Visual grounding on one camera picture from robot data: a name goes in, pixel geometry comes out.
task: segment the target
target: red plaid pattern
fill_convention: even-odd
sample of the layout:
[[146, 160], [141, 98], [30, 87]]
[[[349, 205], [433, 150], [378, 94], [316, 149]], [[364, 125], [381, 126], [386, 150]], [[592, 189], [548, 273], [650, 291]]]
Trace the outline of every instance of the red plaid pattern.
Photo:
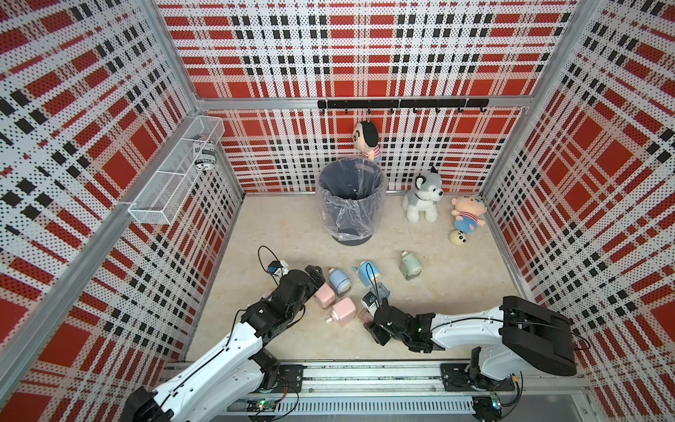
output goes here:
[[202, 98], [527, 95], [576, 1], [159, 0]]
[[537, 302], [592, 343], [578, 363], [614, 421], [674, 418], [674, 22], [602, 2], [488, 198]]
[[[0, 345], [186, 114], [135, 1], [0, 5]], [[189, 332], [235, 202], [217, 172], [173, 226], [132, 224], [3, 403], [0, 421], [116, 421]]]
[[225, 124], [222, 143], [247, 192], [312, 191], [321, 168], [360, 154], [352, 131], [370, 118], [379, 133], [379, 165], [389, 188], [409, 189], [434, 165], [450, 192], [478, 192], [520, 114], [477, 110], [214, 111]]

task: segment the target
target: wire mesh shelf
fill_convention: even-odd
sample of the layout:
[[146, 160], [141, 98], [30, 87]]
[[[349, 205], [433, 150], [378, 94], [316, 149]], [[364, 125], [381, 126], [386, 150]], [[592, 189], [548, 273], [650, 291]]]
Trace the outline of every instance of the wire mesh shelf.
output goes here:
[[213, 146], [223, 136], [223, 120], [197, 116], [129, 207], [138, 223], [172, 224], [199, 172], [213, 168]]

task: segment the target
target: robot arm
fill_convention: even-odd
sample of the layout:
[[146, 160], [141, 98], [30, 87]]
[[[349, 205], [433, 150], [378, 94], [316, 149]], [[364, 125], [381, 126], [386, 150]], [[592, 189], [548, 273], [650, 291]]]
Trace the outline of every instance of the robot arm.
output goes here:
[[293, 325], [305, 302], [323, 285], [321, 268], [292, 269], [267, 298], [249, 306], [230, 334], [197, 362], [148, 392], [138, 388], [126, 400], [121, 422], [210, 421], [259, 387], [272, 388], [279, 361], [265, 345]]
[[384, 346], [395, 338], [413, 352], [430, 353], [461, 344], [487, 346], [472, 352], [473, 381], [478, 382], [480, 377], [501, 380], [530, 367], [553, 375], [575, 375], [571, 324], [572, 320], [557, 312], [506, 296], [501, 306], [488, 311], [415, 317], [384, 299], [366, 328], [378, 344]]

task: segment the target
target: trash can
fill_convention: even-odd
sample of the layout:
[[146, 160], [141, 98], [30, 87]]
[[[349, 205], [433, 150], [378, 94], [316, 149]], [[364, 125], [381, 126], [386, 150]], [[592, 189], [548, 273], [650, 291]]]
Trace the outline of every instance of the trash can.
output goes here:
[[326, 165], [319, 174], [317, 200], [323, 225], [339, 243], [365, 243], [382, 220], [389, 181], [382, 169], [360, 157]]

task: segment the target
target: wall panel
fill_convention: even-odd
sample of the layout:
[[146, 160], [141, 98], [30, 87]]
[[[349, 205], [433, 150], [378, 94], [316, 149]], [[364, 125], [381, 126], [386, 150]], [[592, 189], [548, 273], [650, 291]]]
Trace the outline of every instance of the wall panel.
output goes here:
[[[355, 155], [352, 131], [367, 111], [213, 111], [225, 124], [223, 147], [247, 192], [313, 191], [321, 168]], [[478, 192], [520, 109], [373, 110], [380, 166], [389, 189], [412, 186], [434, 165], [450, 192]]]
[[135, 3], [52, 3], [0, 6], [0, 347], [185, 115]]
[[489, 204], [605, 415], [674, 417], [675, 5], [602, 1]]
[[[0, 421], [117, 421], [124, 400], [183, 359], [238, 205], [202, 173], [171, 226], [132, 223], [43, 348]], [[40, 409], [35, 418], [26, 406]]]
[[[187, 106], [136, 0], [4, 2], [0, 33], [5, 347]], [[133, 389], [184, 356], [234, 201], [205, 173], [175, 224], [130, 225], [0, 421], [118, 420]]]
[[577, 2], [157, 3], [213, 99], [527, 95]]

